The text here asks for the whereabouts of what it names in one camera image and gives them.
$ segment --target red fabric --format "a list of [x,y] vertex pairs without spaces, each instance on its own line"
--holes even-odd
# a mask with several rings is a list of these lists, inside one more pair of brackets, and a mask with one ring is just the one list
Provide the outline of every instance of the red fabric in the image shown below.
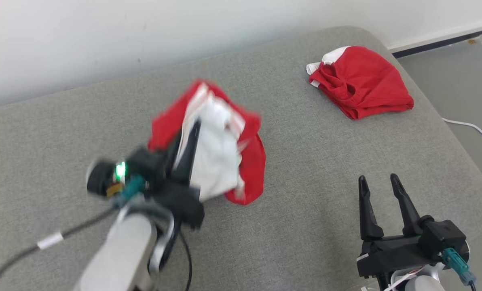
[[169,146],[171,140],[182,127],[189,101],[202,83],[205,83],[216,97],[223,99],[245,120],[245,129],[238,141],[239,144],[248,141],[248,145],[241,152],[241,164],[239,165],[239,174],[245,181],[245,195],[237,199],[235,190],[230,190],[225,195],[228,200],[234,203],[246,205],[256,200],[263,193],[266,154],[258,134],[261,128],[261,118],[256,113],[247,111],[230,101],[225,92],[217,85],[208,81],[196,80],[180,99],[153,120],[152,136],[148,148],[150,150],[166,149]]
[[309,76],[318,88],[352,119],[413,108],[399,72],[383,57],[363,46],[350,46],[333,64],[320,64]]

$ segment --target black baseboard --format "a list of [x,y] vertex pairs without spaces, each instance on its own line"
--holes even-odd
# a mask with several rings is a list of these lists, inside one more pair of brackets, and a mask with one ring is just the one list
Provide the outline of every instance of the black baseboard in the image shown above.
[[408,50],[395,52],[392,55],[394,55],[394,57],[398,59],[400,57],[406,57],[407,55],[413,55],[415,53],[420,53],[424,51],[433,50],[436,48],[441,48],[443,46],[448,46],[450,44],[456,44],[457,42],[465,41],[470,38],[475,38],[480,35],[482,35],[482,31],[467,34],[467,35],[462,35],[462,36],[458,36],[458,37],[454,37],[446,40],[437,41],[437,42],[434,42],[433,44],[425,44],[424,46],[418,46],[416,48],[411,48],[411,49],[409,48]]

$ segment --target gray fabric surface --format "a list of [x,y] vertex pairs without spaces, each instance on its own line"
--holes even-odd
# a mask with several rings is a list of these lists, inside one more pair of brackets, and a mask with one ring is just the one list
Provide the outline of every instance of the gray fabric surface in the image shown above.
[[[398,67],[413,110],[346,118],[309,85],[305,65],[340,46],[361,45]],[[265,192],[242,207],[205,203],[199,232],[185,230],[192,290],[357,290],[361,250],[357,178],[365,175],[378,223],[400,234],[389,174],[397,173],[421,215],[451,219],[482,248],[482,174],[435,109],[369,32],[335,27],[0,107],[0,264],[44,236],[108,204],[85,192],[97,156],[119,159],[150,134],[150,119],[194,77],[217,82],[260,112]],[[0,290],[69,290],[104,241],[111,219],[10,269]],[[187,262],[178,242],[160,291],[182,290]]]

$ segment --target red and white garment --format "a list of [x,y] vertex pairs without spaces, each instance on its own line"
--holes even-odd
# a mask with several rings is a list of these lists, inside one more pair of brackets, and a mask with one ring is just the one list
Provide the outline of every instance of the red and white garment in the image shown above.
[[201,121],[191,186],[200,189],[200,201],[226,194],[246,205],[263,191],[266,155],[258,135],[261,119],[228,99],[212,83],[198,80],[152,123],[148,148],[165,149],[182,129],[175,166],[187,145],[189,132]]
[[319,63],[306,66],[309,83],[319,88],[351,119],[413,108],[397,69],[363,46],[328,52]]

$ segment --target glowing green led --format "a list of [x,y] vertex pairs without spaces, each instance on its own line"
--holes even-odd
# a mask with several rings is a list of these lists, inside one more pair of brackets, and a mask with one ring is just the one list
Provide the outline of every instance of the glowing green led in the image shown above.
[[121,177],[124,177],[124,175],[126,175],[126,163],[121,162],[115,166],[115,176],[117,176],[117,180],[120,180]]

